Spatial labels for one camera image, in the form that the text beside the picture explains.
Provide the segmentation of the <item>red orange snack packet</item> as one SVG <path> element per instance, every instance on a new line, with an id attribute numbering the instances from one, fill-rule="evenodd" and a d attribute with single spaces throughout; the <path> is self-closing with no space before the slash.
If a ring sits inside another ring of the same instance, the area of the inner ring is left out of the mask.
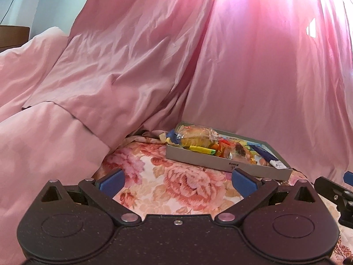
<path id="1" fill-rule="evenodd" d="M 232 141 L 229 141 L 228 139 L 220 138 L 217 144 L 218 144 L 218 149 L 217 149 L 216 155 L 219 157 L 227 156 L 235 148 L 235 144 Z"/>

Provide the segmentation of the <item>yellow candy bar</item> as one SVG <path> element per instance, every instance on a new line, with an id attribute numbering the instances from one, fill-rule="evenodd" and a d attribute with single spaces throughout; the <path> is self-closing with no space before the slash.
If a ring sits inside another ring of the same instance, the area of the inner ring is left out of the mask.
<path id="1" fill-rule="evenodd" d="M 208 155 L 214 155 L 217 152 L 215 149 L 212 149 L 212 148 L 200 147 L 195 145 L 190 145 L 189 150 L 197 153 L 201 153 L 201 154 L 208 154 Z"/>

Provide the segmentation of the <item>clear bag of snacks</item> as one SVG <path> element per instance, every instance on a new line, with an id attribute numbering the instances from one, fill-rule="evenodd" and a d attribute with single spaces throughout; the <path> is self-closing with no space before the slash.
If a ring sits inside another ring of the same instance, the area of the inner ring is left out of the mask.
<path id="1" fill-rule="evenodd" d="M 199 146 L 210 147 L 218 142 L 218 133 L 209 127 L 198 125 L 181 125 L 176 130 L 177 137 L 182 147 Z"/>

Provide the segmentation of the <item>blue yellow snack packet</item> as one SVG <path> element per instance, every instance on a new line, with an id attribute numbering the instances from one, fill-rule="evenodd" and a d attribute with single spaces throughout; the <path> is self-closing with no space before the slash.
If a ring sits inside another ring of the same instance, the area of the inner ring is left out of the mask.
<path id="1" fill-rule="evenodd" d="M 161 133 L 159 139 L 165 144 L 179 146 L 181 145 L 182 136 L 175 129 L 172 129 L 169 132 Z"/>

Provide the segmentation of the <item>blue long snack packet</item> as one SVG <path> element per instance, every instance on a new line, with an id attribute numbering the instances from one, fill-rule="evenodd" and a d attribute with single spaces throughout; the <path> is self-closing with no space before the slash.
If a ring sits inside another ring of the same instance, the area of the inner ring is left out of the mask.
<path id="1" fill-rule="evenodd" d="M 260 156 L 265 159 L 271 166 L 273 166 L 276 169 L 286 169 L 287 166 L 283 164 L 282 161 L 279 160 L 276 156 L 274 156 L 272 153 L 269 151 L 265 150 L 263 147 L 255 144 L 250 144 L 249 145 L 251 149 L 253 149 L 256 153 L 258 153 Z"/>

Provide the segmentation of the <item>dark dried fruit packet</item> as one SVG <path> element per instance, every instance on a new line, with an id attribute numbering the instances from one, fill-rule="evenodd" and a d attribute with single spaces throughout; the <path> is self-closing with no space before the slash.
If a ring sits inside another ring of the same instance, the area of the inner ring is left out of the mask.
<path id="1" fill-rule="evenodd" d="M 245 151 L 243 145 L 239 142 L 235 143 L 235 153 L 239 157 L 242 157 L 242 158 L 246 157 L 246 151 Z"/>

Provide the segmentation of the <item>floral pink tablecloth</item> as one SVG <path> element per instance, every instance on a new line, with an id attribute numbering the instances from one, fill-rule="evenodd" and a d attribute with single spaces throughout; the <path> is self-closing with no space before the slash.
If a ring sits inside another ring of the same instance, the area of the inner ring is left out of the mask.
<path id="1" fill-rule="evenodd" d="M 166 158 L 166 145 L 155 138 L 133 136 L 103 160 L 100 179 L 124 170 L 126 182 L 114 200 L 142 218 L 147 214 L 216 216 L 242 200 L 228 172 Z"/>

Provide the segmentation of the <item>grey cartoon snack tray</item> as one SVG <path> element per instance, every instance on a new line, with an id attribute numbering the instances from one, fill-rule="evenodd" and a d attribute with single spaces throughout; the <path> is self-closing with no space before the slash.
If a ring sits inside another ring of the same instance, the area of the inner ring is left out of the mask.
<path id="1" fill-rule="evenodd" d="M 181 125 L 190 126 L 194 125 L 191 123 L 180 122 L 175 129 L 179 128 Z M 240 168 L 247 174 L 258 178 L 272 178 L 278 181 L 287 181 L 292 173 L 291 166 L 266 142 L 259 141 L 256 139 L 248 138 L 241 135 L 236 135 L 234 133 L 221 131 L 214 129 L 219 138 L 228 139 L 234 144 L 239 142 L 243 145 L 246 151 L 246 157 L 242 158 L 236 155 L 235 149 L 225 157 L 219 157 L 216 155 L 201 154 L 194 151 L 190 151 L 189 147 L 182 147 L 181 145 L 169 145 L 166 148 L 166 158 L 174 161 L 179 161 L 181 163 L 188 163 L 190 165 L 201 166 L 204 168 L 210 168 L 215 170 L 220 170 L 224 172 L 232 172 L 233 170 Z M 265 150 L 272 153 L 274 156 L 279 158 L 284 165 L 287 166 L 286 169 L 276 169 L 271 166 L 262 156 L 256 153 L 250 148 L 250 144 L 255 144 L 263 147 Z M 215 149 L 217 151 L 218 144 L 214 144 L 208 148 Z"/>

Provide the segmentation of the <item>pink satin drape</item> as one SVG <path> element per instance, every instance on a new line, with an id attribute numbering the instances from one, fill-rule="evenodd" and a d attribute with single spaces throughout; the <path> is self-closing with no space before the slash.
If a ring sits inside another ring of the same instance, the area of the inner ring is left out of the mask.
<path id="1" fill-rule="evenodd" d="M 92 176 L 180 121 L 268 142 L 314 180 L 352 169 L 351 0 L 87 0 L 1 53 L 1 263 L 49 179 Z"/>

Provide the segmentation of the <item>brown wooden furniture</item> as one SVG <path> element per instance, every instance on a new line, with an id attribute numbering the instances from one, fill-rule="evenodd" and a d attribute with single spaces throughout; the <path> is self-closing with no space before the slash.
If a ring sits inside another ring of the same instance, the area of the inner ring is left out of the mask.
<path id="1" fill-rule="evenodd" d="M 21 47 L 29 40 L 30 28 L 26 26 L 0 26 L 0 51 Z"/>

